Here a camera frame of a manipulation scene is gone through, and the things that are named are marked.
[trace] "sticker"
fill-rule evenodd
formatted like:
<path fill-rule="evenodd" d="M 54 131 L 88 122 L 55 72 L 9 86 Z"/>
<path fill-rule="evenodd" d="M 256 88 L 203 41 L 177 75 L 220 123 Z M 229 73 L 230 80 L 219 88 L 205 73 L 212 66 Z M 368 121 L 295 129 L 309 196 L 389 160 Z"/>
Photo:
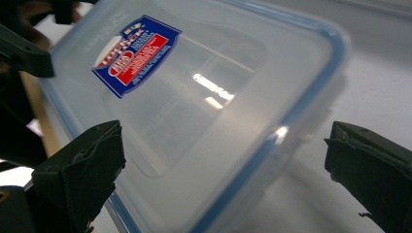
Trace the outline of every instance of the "sticker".
<path fill-rule="evenodd" d="M 160 65 L 180 33 L 152 17 L 142 16 L 107 44 L 97 57 L 92 72 L 122 98 Z"/>

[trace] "clear plastic lid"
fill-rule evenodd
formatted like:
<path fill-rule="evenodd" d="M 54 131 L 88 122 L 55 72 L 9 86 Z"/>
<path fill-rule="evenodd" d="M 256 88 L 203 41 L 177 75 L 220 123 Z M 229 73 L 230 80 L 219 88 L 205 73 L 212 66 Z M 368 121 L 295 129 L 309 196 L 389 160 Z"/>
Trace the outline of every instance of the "clear plastic lid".
<path fill-rule="evenodd" d="M 129 230 L 202 232 L 254 159 L 296 137 L 344 54 L 333 27 L 257 2 L 100 0 L 42 85 L 72 137 L 120 120 L 111 201 Z"/>

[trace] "blue lid rim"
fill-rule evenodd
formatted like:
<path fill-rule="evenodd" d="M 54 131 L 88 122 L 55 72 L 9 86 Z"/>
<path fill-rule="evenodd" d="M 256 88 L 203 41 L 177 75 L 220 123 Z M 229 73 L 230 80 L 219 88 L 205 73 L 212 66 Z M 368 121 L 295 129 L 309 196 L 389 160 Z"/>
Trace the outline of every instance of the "blue lid rim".
<path fill-rule="evenodd" d="M 329 40 L 332 47 L 331 60 L 327 63 L 326 67 L 321 71 L 314 82 L 301 95 L 299 101 L 297 101 L 293 105 L 291 110 L 281 120 L 281 125 L 287 127 L 293 126 L 293 124 L 298 120 L 299 116 L 301 116 L 305 112 L 308 105 L 316 98 L 317 93 L 319 93 L 327 85 L 328 81 L 332 78 L 333 74 L 339 68 L 339 65 L 343 62 L 344 56 L 346 54 L 346 47 L 341 33 L 335 28 L 320 21 L 314 20 L 309 17 L 293 15 L 287 11 L 276 9 L 268 4 L 262 4 L 255 1 L 221 1 L 247 10 L 249 12 L 254 12 L 265 17 L 280 20 L 293 26 L 314 31 Z M 49 83 L 49 81 L 47 80 L 41 80 L 41 85 L 47 93 L 49 97 L 48 99 L 51 101 L 51 104 L 57 110 L 58 115 L 65 123 L 69 137 L 71 139 L 74 139 L 79 136 L 80 131 L 75 126 L 75 123 L 68 117 L 69 115 L 67 115 L 67 112 L 61 107 L 62 105 L 60 101 L 58 101 L 58 98 L 55 98 L 55 96 L 57 95 L 53 90 L 51 83 Z M 236 196 L 236 193 L 245 185 L 252 174 L 257 170 L 262 161 L 269 157 L 277 148 L 276 140 L 276 137 L 268 138 L 262 144 L 262 146 L 260 146 L 257 152 L 241 169 L 241 171 L 232 180 L 229 186 L 222 192 L 215 203 L 206 211 L 205 215 L 194 225 L 190 232 L 200 233 L 205 232 L 209 229 L 209 227 L 219 217 L 219 214 L 223 212 L 224 208 Z M 109 197 L 109 203 L 113 207 L 114 212 L 120 218 L 120 221 L 123 222 L 128 232 L 141 232 L 141 230 L 133 220 L 133 217 L 130 215 L 127 208 L 123 205 L 116 192 L 114 192 L 111 197 Z"/>

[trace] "container lid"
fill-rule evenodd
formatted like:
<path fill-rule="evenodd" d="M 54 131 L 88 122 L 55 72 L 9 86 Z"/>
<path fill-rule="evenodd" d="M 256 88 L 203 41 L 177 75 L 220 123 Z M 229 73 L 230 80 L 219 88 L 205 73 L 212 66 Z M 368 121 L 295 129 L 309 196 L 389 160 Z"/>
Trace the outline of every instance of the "container lid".
<path fill-rule="evenodd" d="M 111 202 L 129 230 L 202 232 L 296 137 L 344 53 L 333 27 L 258 2 L 100 0 L 42 86 L 73 138 L 120 120 Z"/>

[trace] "clear plastic box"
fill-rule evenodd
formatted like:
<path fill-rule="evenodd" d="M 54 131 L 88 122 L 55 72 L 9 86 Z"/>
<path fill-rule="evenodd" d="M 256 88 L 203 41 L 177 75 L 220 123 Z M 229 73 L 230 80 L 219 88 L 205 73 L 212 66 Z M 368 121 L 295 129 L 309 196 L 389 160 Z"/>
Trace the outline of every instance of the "clear plastic box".
<path fill-rule="evenodd" d="M 42 88 L 72 138 L 120 120 L 120 231 L 224 232 L 325 116 L 346 53 L 334 26 L 255 1 L 100 0 L 53 49 Z"/>

